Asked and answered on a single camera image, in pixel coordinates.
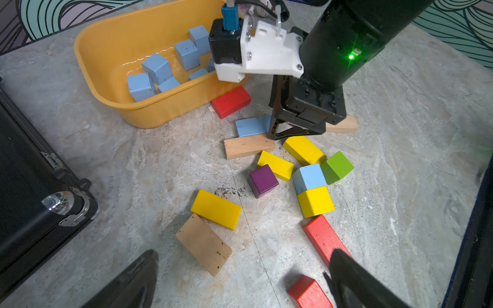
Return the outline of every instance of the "wavy line pattern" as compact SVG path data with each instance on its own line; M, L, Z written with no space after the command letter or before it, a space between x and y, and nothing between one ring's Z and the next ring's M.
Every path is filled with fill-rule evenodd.
M493 71L493 0L436 0L414 23Z
M0 0L0 55L141 0Z

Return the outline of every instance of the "blue connector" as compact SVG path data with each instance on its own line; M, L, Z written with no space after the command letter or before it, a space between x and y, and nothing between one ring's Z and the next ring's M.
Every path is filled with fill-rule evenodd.
M238 15L238 6L228 7L223 5L221 8L223 17L222 27L226 31L236 31L240 28L240 16Z

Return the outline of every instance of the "light blue block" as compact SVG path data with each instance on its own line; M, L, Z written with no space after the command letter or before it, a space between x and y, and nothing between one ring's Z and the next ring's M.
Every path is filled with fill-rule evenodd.
M327 185L319 164L301 167L293 173L292 178L294 189L296 189L296 195L310 189Z
M156 86L148 73L127 77L128 90L136 102L147 100L156 95Z
M201 68L200 70L196 71L195 73L190 74L190 76L188 78L190 78L190 80L193 80L195 78L199 78L200 76L204 76L208 73L209 72L205 68Z
M173 77L170 62L158 54L153 54L147 60L142 62L142 68L149 74L151 80L157 85L160 85Z
M238 120L236 121L236 131L238 132L238 137L265 134L269 131L270 124L270 115L265 115L258 118Z
M179 85L180 83L178 82L178 80L174 77L171 77L170 79L160 84L157 88L159 89L159 91L161 91L161 93L163 93L173 88L176 88Z
M175 45L178 62L185 70L196 68L200 65L199 50L191 40L186 40Z
M204 26L189 29L188 38L199 50L199 56L211 52L211 46L209 45L209 32Z
M214 59L211 59L209 61L209 64L207 64L207 70L209 71L209 73L215 71Z

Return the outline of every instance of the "marble floor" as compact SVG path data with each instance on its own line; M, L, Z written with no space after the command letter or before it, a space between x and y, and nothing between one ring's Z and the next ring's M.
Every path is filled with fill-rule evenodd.
M310 30L323 10L288 6L287 28ZM293 183L257 200L247 175L258 157L225 159L234 121L270 114L272 77L252 76L251 104L223 120L205 105L138 129L90 93L73 52L86 26L0 57L5 91L74 172L92 180L101 207L0 307L77 308L148 249L159 254L153 307L293 307L286 290L300 274L332 300ZM328 187L336 210L325 217L353 258L413 307L437 307L445 294L478 173L492 154L492 85L490 71L411 25L344 84L359 130L309 137L355 166ZM277 146L273 154L300 167ZM207 222L233 250L216 277L174 237L200 188L243 207L234 231Z

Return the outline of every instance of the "unpainted wooden plank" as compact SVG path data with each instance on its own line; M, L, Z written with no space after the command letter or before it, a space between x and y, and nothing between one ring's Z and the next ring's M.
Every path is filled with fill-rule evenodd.
M176 238L212 276L217 275L233 253L197 214L192 214L177 232Z
M226 159L235 159L262 153L262 151L273 151L276 148L274 140L267 138L267 134L248 137L227 139L224 141Z
M353 115L348 115L344 120L336 125L325 124L326 133L354 133L359 128L358 120Z

